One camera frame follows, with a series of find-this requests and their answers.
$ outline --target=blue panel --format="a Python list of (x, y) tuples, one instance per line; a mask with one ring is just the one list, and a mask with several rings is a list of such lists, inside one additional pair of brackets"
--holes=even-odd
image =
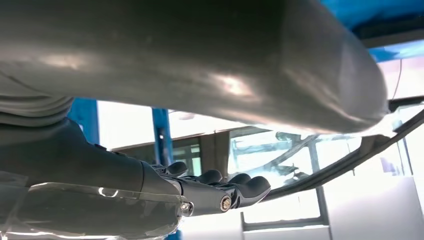
[(424, 40), (370, 48), (369, 53), (378, 63), (424, 56)]
[(347, 28), (424, 14), (423, 0), (321, 0)]
[(79, 124), (88, 142), (99, 143), (99, 118), (96, 100), (76, 98), (68, 117)]

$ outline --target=black robotic finger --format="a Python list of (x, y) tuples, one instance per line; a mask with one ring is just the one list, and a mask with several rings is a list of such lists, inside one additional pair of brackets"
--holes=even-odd
[(246, 184), (251, 180), (251, 176), (249, 176), (246, 173), (240, 173), (237, 174), (235, 177), (231, 178), (230, 181), (228, 181), (229, 184)]
[(195, 181), (202, 184), (211, 184), (221, 181), (223, 179), (223, 176), (220, 171), (211, 169), (200, 176), (184, 176), (182, 178), (185, 180)]
[[(248, 178), (241, 176), (240, 181), (245, 181)], [(231, 209), (242, 208), (251, 206), (262, 200), (271, 190), (271, 185), (268, 180), (263, 176), (257, 176), (248, 180), (244, 184), (227, 183), (225, 185), (217, 186), (228, 193), (231, 197)]]
[(166, 174), (172, 177), (180, 177), (185, 174), (189, 169), (182, 161), (174, 162), (168, 167), (162, 165), (152, 165), (152, 168), (160, 174)]

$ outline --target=gray cylindrical tube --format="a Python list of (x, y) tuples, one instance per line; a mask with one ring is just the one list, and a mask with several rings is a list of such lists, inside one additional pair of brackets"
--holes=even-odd
[(376, 63), (316, 0), (6, 0), (0, 32), (3, 82), (32, 91), (24, 97), (87, 97), (317, 133), (362, 131), (386, 112)]

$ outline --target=robotic finger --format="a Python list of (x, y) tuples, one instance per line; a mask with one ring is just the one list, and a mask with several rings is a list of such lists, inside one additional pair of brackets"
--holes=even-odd
[(271, 185), (264, 177), (250, 178), (245, 173), (236, 175), (229, 182), (219, 182), (222, 175), (214, 169), (200, 176), (175, 177), (167, 174), (176, 166), (183, 169), (182, 164), (184, 163), (171, 164), (166, 171), (163, 166), (154, 165), (153, 168), (192, 203), (193, 216), (219, 214), (230, 209), (247, 207), (262, 200), (271, 190)]

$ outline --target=white wall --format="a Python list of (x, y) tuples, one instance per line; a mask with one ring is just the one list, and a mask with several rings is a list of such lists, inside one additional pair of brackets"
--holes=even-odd
[(244, 240), (331, 240), (328, 226), (250, 231)]
[(183, 240), (243, 240), (239, 211), (187, 217), (179, 229)]
[(333, 240), (422, 240), (412, 177), (343, 177), (324, 186)]

